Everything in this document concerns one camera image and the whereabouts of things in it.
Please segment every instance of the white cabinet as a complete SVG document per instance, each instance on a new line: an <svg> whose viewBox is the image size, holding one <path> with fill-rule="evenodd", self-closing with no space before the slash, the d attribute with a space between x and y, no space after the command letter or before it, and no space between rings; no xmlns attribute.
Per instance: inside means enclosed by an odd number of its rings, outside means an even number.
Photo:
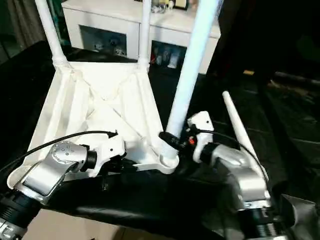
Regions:
<svg viewBox="0 0 320 240"><path fill-rule="evenodd" d="M68 0L62 3L64 16L75 48L85 47L81 26L125 35L126 56L138 59L142 21L142 3L134 0ZM196 12L174 9L164 14L152 13L150 18L149 53L152 42L188 47ZM211 58L220 38L219 23L214 22L200 66L207 73Z"/></svg>
<svg viewBox="0 0 320 240"><path fill-rule="evenodd" d="M84 49L81 26L87 26L124 34L126 36L126 56L129 59L138 59L139 23L73 9L65 8L63 11L73 47Z"/></svg>

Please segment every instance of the black tablecloth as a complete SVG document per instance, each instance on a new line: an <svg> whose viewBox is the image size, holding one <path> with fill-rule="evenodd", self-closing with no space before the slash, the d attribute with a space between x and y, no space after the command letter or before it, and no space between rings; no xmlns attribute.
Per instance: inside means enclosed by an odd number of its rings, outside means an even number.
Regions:
<svg viewBox="0 0 320 240"><path fill-rule="evenodd" d="M69 61L129 61L73 48L65 48L64 52ZM50 49L45 42L35 44L0 65L5 119L1 166L28 148L54 72ZM161 122L166 126L179 73L151 66L149 79ZM319 109L319 98L315 95L312 100L306 100L288 90L259 85L257 81L200 76L188 116L208 111L215 130L230 136L234 133L223 103L223 90L230 91L256 153L268 172L274 194L288 193L319 201L319 191L316 191L320 175L319 112L314 111L317 106ZM237 147L218 136L215 139ZM182 159L172 175L146 171L111 176L107 191L102 191L100 177L66 182L50 201L49 208L177 239L199 238L199 235L203 239L219 239L220 236L202 226L201 219L217 206L217 196L223 185L206 166L195 168L190 162L190 159ZM1 172L3 191L10 171L8 168Z"/></svg>

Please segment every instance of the cable wire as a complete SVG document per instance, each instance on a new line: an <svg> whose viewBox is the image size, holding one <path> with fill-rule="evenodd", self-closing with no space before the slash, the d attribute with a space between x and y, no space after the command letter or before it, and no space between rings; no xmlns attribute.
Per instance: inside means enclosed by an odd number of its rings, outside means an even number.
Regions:
<svg viewBox="0 0 320 240"><path fill-rule="evenodd" d="M6 169L7 167L15 164L15 163L18 163L19 161L21 161L23 158L29 156L30 154L33 154L45 147L48 147L52 144L56 144L60 141L63 141L63 140L66 140L66 139L70 139L70 138L73 138L73 137L77 137L77 136L81 136L81 135L86 135L86 134L107 134L109 136L109 138L111 138L112 136L114 136L116 133L114 132L110 132L110 131L81 131L81 132L77 132L77 133L73 133L73 134L70 134L70 135L67 135L67 136L63 136L63 137L59 137L55 140L52 140L52 141L49 141L45 144L42 144L40 146L37 146L35 147L34 149L31 149L29 151L27 151L25 154L19 156L18 158L16 158L15 160L11 161L10 163L8 163L7 165L5 165L4 167L2 167L0 169L0 172L2 172L4 169Z"/></svg>

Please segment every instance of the black cylindrical motor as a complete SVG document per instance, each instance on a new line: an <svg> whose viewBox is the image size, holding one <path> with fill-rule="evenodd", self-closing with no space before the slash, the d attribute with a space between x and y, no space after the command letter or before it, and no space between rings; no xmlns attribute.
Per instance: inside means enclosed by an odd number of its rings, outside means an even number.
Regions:
<svg viewBox="0 0 320 240"><path fill-rule="evenodd" d="M0 200L0 219L7 224L26 229L41 208L42 205L37 200L12 190Z"/></svg>
<svg viewBox="0 0 320 240"><path fill-rule="evenodd" d="M276 237L284 234L281 219L271 207L245 209L238 212L245 239Z"/></svg>

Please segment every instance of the floor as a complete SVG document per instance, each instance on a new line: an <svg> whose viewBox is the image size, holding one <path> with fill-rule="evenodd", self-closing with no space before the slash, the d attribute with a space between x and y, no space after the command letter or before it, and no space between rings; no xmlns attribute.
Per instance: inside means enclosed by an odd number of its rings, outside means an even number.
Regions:
<svg viewBox="0 0 320 240"><path fill-rule="evenodd" d="M23 240L170 240L146 231L41 210Z"/></svg>

